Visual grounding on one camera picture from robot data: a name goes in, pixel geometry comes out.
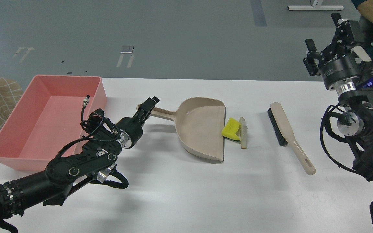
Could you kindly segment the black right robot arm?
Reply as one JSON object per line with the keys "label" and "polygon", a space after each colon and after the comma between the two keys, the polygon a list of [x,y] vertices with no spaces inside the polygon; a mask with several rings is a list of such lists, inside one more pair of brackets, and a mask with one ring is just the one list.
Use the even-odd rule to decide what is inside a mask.
{"label": "black right robot arm", "polygon": [[303,60],[311,76],[321,76],[327,90],[335,90],[338,104],[330,105],[320,125],[320,141],[326,154],[323,131],[342,143],[347,143],[354,155],[352,168],[331,160],[346,171],[361,175],[373,182],[373,85],[365,87],[362,75],[352,54],[361,49],[364,37],[360,24],[343,19],[340,13],[331,14],[336,27],[331,43],[317,51],[312,39],[305,40],[308,52]]}

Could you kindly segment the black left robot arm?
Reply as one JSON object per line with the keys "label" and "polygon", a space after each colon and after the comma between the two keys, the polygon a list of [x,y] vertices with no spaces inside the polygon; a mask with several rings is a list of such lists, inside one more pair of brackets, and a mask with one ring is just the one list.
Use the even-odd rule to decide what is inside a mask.
{"label": "black left robot arm", "polygon": [[159,99],[148,98],[132,117],[112,123],[99,108],[81,127],[87,136],[66,144],[44,171],[0,184],[0,229],[17,233],[6,222],[13,215],[23,216],[27,208],[43,205],[63,205],[68,196],[86,184],[107,185],[125,189],[129,182],[117,171],[117,159],[122,149],[132,148],[143,134],[142,127]]}

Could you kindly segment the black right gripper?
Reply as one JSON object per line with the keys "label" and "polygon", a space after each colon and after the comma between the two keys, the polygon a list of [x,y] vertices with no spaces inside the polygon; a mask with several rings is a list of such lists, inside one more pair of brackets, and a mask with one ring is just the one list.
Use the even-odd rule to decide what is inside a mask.
{"label": "black right gripper", "polygon": [[312,39],[306,39],[308,52],[303,63],[310,76],[321,75],[325,88],[329,91],[356,91],[355,82],[360,78],[358,65],[350,56],[353,49],[364,44],[364,35],[356,20],[347,20],[340,13],[332,13],[336,27],[331,43],[327,46],[327,56],[317,52]]}

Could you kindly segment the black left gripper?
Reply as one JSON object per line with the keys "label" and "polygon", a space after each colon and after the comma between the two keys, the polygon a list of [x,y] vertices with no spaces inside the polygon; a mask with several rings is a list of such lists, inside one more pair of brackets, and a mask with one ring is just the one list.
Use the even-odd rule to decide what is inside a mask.
{"label": "black left gripper", "polygon": [[138,118],[124,117],[116,124],[120,130],[120,141],[123,148],[132,148],[143,136],[142,127],[159,101],[160,99],[157,97],[146,99],[138,106]]}

